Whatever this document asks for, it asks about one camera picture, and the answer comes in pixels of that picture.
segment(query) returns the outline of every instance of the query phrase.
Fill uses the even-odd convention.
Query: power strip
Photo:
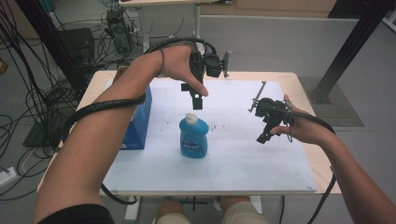
[[[4,187],[14,179],[18,178],[14,167],[9,167],[6,171],[0,173],[0,188]]]

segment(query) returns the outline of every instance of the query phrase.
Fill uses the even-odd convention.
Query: table
[[[104,87],[106,83],[112,79],[115,76],[115,71],[99,71],[95,73],[92,82],[88,89],[86,90],[86,93],[84,97],[82,98],[80,105],[78,108],[90,104],[100,93],[103,92]],[[264,73],[264,72],[229,72],[230,76],[227,78],[221,77],[219,79],[211,78],[211,77],[205,77],[204,82],[206,80],[223,80],[223,79],[229,79],[229,80],[266,80],[266,81],[276,81],[279,82],[283,92],[287,93],[291,100],[293,101],[294,105],[299,106],[301,109],[314,114],[314,111],[309,104],[308,99],[306,98],[306,95],[304,93],[304,90],[297,78],[297,76],[293,73]],[[330,162],[328,161],[327,157],[325,156],[324,152],[317,146],[313,145],[308,145],[308,144],[303,144],[304,147],[304,152],[305,155],[308,159],[309,165],[312,168],[313,172],[313,177],[316,181],[317,184],[317,190],[315,191],[316,194],[322,194],[328,187],[330,180],[332,178],[332,171],[330,169]],[[340,193],[339,187],[336,185],[334,189],[332,190],[332,193]],[[166,195],[169,194],[169,192],[146,192],[146,191],[116,191],[115,193],[121,194],[121,195]],[[214,192],[187,192],[184,191],[181,194],[211,194]],[[236,192],[238,194],[246,194],[246,195],[251,195],[255,194],[257,195],[257,191],[254,192],[241,192],[238,191]],[[279,192],[259,192],[260,194],[265,194],[265,193],[273,193],[273,194],[278,194]]]
[[[195,5],[195,31],[194,36],[200,37],[200,4],[201,3],[212,3],[217,0],[130,0],[130,1],[119,1],[121,7],[135,7],[140,20],[141,32],[143,35],[143,52],[149,48],[149,35],[145,27],[145,13],[143,7],[152,6],[169,6],[169,5]]]

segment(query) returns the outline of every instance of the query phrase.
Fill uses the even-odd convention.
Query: floor
[[[65,20],[67,13],[60,10],[59,14],[61,20]],[[90,12],[87,16],[97,15]],[[298,77],[322,77],[356,22],[335,19],[204,16],[201,18],[201,37],[214,45],[219,55],[222,55],[226,49],[233,52],[231,71],[293,72]],[[30,43],[37,43],[37,40],[30,40]],[[40,47],[35,47],[35,51],[38,55],[44,55]],[[396,203],[394,166],[396,119],[393,116],[396,114],[396,106],[392,102],[394,102],[393,96],[396,95],[395,52],[395,34],[383,23],[379,24],[337,83],[361,118],[364,127],[334,127],[361,166],[394,203]],[[1,49],[0,54],[11,62],[6,50]],[[25,54],[27,59],[33,57],[28,50]],[[49,84],[39,64],[33,60],[29,62],[34,68],[37,83],[43,89],[47,88]],[[52,72],[58,74],[59,71],[51,58],[49,64]],[[18,118],[26,110],[24,104],[26,93],[15,65],[11,64],[8,71],[0,76],[0,114],[9,115],[13,119]],[[0,121],[2,125],[7,123],[3,117]],[[21,144],[33,123],[34,120],[31,118],[22,119],[18,123],[6,153],[0,158],[1,167],[16,167],[19,163],[20,170],[27,170],[40,161],[34,156],[28,158],[31,151]],[[35,154],[43,155],[43,150],[37,148]],[[45,169],[48,162],[49,160],[44,160],[39,163],[37,165],[39,167],[35,167],[32,173]],[[21,182],[7,193],[4,191],[8,186],[0,189],[0,223],[31,223],[35,192],[20,199],[10,201],[7,199],[35,190],[41,176],[42,173],[22,178]],[[307,222],[319,198],[312,195],[287,196],[283,223]],[[108,198],[104,200],[116,223],[121,223],[125,206],[116,204]],[[143,198],[138,223],[151,223],[156,209],[163,200],[164,198]],[[207,202],[208,205],[197,205],[196,211],[192,211],[190,204],[184,205],[191,220],[197,224],[219,223],[221,213],[213,209],[211,198],[199,198],[199,200]],[[280,207],[280,196],[262,196],[262,211],[269,223],[277,223]],[[316,223],[352,223],[341,195],[331,195],[328,198]]]

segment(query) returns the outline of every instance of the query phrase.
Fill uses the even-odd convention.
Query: cardboard box
[[[114,80],[117,80],[127,69],[127,67],[122,67],[117,71]],[[149,126],[149,114],[151,110],[151,91],[149,86],[146,89],[147,99],[142,105],[138,105],[136,111],[132,115],[129,126],[126,130],[124,139],[120,150],[136,150],[144,149],[146,143],[146,136]]]

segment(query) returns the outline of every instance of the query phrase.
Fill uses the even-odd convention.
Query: soap bottle
[[[207,153],[207,124],[195,114],[187,113],[179,127],[181,154],[189,158],[204,157]]]

